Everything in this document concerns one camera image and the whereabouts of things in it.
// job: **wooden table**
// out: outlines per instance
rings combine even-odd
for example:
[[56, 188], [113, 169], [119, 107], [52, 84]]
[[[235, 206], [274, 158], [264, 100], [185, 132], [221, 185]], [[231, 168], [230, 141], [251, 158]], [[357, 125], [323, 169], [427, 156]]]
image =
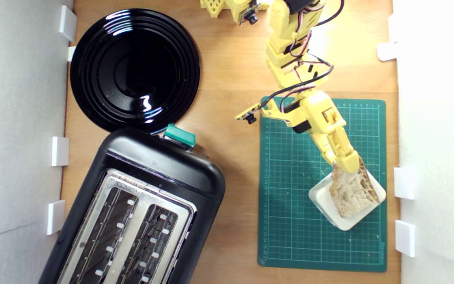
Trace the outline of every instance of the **wooden table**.
[[[338, 6], [339, 0], [329, 0], [324, 17]], [[331, 97], [386, 101], [386, 273], [268, 268], [257, 264], [259, 126], [236, 122], [233, 117], [278, 89], [265, 63], [271, 32], [266, 13], [259, 13], [259, 22], [253, 26], [236, 26], [229, 11], [212, 19], [200, 9], [198, 0], [75, 0], [77, 40], [99, 18], [131, 7], [155, 9], [175, 18], [194, 37], [200, 52], [200, 89], [194, 104], [176, 125], [195, 133], [205, 153], [220, 164], [227, 190], [191, 283], [399, 284], [400, 254], [394, 248], [394, 220], [400, 211], [393, 197], [392, 170], [398, 164], [396, 63], [382, 63], [376, 56], [376, 44], [388, 40], [391, 0], [346, 0], [338, 18], [314, 30], [310, 45], [314, 54], [335, 65], [329, 81], [322, 85]], [[68, 88], [65, 135], [71, 139], [71, 159], [63, 172], [61, 193], [67, 211], [107, 134], [83, 115]]]

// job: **cutting mat grid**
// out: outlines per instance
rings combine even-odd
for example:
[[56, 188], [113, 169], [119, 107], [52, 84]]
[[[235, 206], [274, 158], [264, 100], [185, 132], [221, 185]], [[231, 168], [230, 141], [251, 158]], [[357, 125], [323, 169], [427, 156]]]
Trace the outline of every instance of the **cutting mat grid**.
[[[351, 144], [386, 188], [384, 102], [334, 102], [346, 119]], [[309, 189], [331, 171], [309, 134], [298, 135], [282, 121], [262, 118], [260, 166], [260, 265], [386, 270], [386, 202], [348, 232], [330, 224], [308, 197]]]

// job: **bread slice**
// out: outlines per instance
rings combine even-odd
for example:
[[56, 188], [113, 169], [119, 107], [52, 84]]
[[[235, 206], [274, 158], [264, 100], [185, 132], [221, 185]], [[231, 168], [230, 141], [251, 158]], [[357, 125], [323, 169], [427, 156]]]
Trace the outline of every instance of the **bread slice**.
[[374, 203], [380, 203], [360, 156], [359, 163], [359, 169], [354, 173], [345, 172], [333, 164], [329, 191], [342, 218], [351, 217]]

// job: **robotic arm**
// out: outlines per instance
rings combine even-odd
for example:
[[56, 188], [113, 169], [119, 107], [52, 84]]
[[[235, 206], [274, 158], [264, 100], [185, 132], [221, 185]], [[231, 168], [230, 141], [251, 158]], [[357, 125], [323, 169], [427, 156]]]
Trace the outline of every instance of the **robotic arm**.
[[[344, 130], [346, 121], [332, 99], [316, 87], [326, 81], [333, 65], [307, 52], [311, 28], [337, 16], [339, 11], [326, 21], [319, 22], [326, 0], [274, 0], [270, 7], [272, 35], [266, 48], [266, 63], [281, 90], [270, 95], [236, 116], [237, 120], [256, 121], [254, 114], [260, 111], [263, 117], [285, 121], [296, 133], [310, 133], [313, 142], [330, 165], [337, 163], [346, 172], [355, 172], [359, 156], [353, 149]], [[234, 22], [242, 24], [257, 22], [256, 13], [267, 9], [255, 0], [201, 0], [214, 18], [221, 9], [231, 9]], [[285, 93], [295, 94], [288, 106], [277, 105], [274, 97]]]

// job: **black plate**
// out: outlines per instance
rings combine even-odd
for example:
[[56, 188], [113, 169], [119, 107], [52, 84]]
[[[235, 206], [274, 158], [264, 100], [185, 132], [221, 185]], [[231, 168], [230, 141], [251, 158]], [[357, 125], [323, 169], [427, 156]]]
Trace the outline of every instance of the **black plate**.
[[199, 55], [184, 27], [149, 9], [126, 9], [83, 34], [71, 61], [71, 88], [85, 115], [107, 131], [162, 131], [192, 104]]

